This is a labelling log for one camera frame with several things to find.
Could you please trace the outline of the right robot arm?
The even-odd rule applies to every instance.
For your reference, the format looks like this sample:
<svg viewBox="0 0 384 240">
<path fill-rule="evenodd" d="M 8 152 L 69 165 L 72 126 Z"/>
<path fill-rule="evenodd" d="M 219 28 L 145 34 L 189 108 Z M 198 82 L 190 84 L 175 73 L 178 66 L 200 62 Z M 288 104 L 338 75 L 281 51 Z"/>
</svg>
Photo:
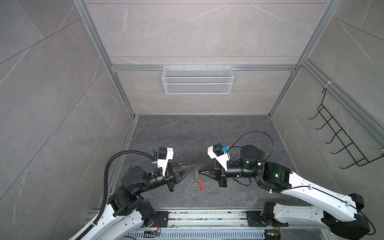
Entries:
<svg viewBox="0 0 384 240">
<path fill-rule="evenodd" d="M 308 206 L 287 206 L 266 202 L 259 217 L 255 212 L 247 212 L 249 225 L 261 225 L 274 228 L 290 225 L 319 226 L 328 228 L 338 237 L 359 240 L 368 235 L 371 222 L 361 212 L 364 199 L 358 194 L 342 195 L 315 183 L 280 164 L 265 161 L 265 152 L 254 145 L 240 148 L 240 159 L 232 162 L 230 149 L 216 144 L 208 148 L 208 155 L 214 164 L 199 169 L 205 175 L 227 187 L 227 180 L 236 182 L 240 178 L 254 178 L 258 187 L 269 193 L 281 193 L 298 198 Z"/>
</svg>

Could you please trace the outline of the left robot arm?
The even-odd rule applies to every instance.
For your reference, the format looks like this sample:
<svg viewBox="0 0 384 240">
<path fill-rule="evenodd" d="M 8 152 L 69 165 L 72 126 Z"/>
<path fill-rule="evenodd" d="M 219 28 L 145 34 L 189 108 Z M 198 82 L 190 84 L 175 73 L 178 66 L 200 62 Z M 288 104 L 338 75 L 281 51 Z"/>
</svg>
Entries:
<svg viewBox="0 0 384 240">
<path fill-rule="evenodd" d="M 156 220 L 156 211 L 146 202 L 141 193 L 161 186 L 168 186 L 170 192 L 175 185 L 191 172 L 193 165 L 168 163 L 164 175 L 146 172 L 140 166 L 129 168 L 121 178 L 122 185 L 107 198 L 105 208 L 89 221 L 72 240 L 119 240 L 140 227 L 148 227 Z"/>
</svg>

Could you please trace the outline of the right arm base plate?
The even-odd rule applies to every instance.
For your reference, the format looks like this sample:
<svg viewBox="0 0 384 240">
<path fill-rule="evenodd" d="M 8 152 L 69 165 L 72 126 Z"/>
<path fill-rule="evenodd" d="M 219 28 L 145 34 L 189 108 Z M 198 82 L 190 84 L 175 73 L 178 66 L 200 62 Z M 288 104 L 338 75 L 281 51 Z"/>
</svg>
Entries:
<svg viewBox="0 0 384 240">
<path fill-rule="evenodd" d="M 274 214 L 262 211 L 246 211 L 249 227 L 288 227 L 288 223 L 281 223 L 275 219 Z"/>
</svg>

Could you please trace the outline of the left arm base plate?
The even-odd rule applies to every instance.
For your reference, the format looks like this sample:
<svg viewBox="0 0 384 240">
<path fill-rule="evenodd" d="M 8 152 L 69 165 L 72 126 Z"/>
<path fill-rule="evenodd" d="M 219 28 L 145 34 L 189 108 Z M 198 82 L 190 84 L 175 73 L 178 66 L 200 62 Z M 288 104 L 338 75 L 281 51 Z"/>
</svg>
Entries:
<svg viewBox="0 0 384 240">
<path fill-rule="evenodd" d="M 169 214 L 170 212 L 167 211 L 155 212 L 144 221 L 144 227 L 157 228 L 160 226 L 160 228 L 166 228 L 168 226 Z"/>
</svg>

